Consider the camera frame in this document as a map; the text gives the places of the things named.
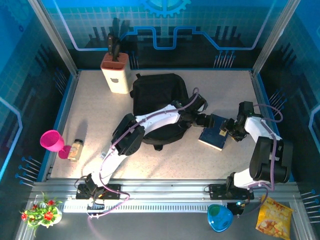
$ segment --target backpack strap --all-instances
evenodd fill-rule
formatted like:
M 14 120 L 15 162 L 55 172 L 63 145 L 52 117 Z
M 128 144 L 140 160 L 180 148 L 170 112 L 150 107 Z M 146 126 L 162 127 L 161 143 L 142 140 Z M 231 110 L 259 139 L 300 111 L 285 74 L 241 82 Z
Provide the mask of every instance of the backpack strap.
M 137 73 L 137 74 L 136 74 L 136 77 L 137 77 L 137 78 L 140 78 L 140 77 L 141 77 L 141 74 L 140 74 L 140 73 Z M 132 99 L 133 99 L 134 96 L 135 96 L 135 95 L 134 95 L 134 90 L 135 90 L 135 88 L 133 88 L 133 90 L 130 92 L 130 97 L 131 97 Z
M 153 145 L 153 147 L 154 147 L 154 150 L 159 151 L 159 152 L 164 148 L 163 145 Z

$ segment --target knife handle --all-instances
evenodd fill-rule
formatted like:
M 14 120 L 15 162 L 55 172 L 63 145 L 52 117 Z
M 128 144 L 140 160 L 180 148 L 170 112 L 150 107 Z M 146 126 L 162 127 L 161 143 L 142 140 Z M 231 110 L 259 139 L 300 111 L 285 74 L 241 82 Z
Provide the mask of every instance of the knife handle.
M 114 36 L 111 33 L 108 34 L 106 43 L 108 45 L 108 53 L 110 56 L 112 56 L 113 46 L 114 46 Z
M 113 50 L 113 57 L 112 57 L 113 62 L 118 62 L 119 53 L 120 53 L 120 42 L 117 42 Z

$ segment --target artificial flower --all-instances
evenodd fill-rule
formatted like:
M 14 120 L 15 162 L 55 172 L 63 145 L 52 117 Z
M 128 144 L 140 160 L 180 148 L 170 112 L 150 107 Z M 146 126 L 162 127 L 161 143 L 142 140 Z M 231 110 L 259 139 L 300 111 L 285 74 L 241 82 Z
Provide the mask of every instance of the artificial flower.
M 52 205 L 54 205 L 54 204 L 55 204 L 55 201 L 50 200 L 50 201 L 48 201 L 48 202 L 47 202 L 47 204 L 48 204 L 48 206 L 52 206 Z
M 45 214 L 44 214 L 44 219 L 45 220 L 48 220 L 48 221 L 51 221 L 51 219 L 54 217 L 54 214 L 53 212 L 51 211 L 47 211 Z
M 27 217 L 28 217 L 28 215 L 27 215 L 27 214 L 22 213 L 22 215 L 21 215 L 21 219 L 22 219 L 23 221 L 27 220 Z

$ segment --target book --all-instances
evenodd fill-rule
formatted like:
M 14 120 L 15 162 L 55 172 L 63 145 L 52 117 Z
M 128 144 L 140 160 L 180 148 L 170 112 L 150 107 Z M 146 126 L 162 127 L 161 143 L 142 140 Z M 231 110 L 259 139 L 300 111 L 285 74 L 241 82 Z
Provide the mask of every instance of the book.
M 226 143 L 228 133 L 225 131 L 221 131 L 220 127 L 222 123 L 227 119 L 215 114 L 213 115 L 213 118 L 214 126 L 211 128 L 204 128 L 198 140 L 219 151 L 222 151 Z

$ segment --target knife block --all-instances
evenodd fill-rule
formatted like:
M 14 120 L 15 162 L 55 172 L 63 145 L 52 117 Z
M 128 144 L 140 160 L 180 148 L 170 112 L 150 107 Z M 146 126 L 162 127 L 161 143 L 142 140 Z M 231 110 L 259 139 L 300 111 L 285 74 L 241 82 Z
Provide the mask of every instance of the knife block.
M 111 92 L 116 94 L 128 94 L 132 88 L 133 78 L 130 69 L 129 56 L 119 53 L 118 61 L 112 61 L 113 56 L 106 53 L 100 68 Z

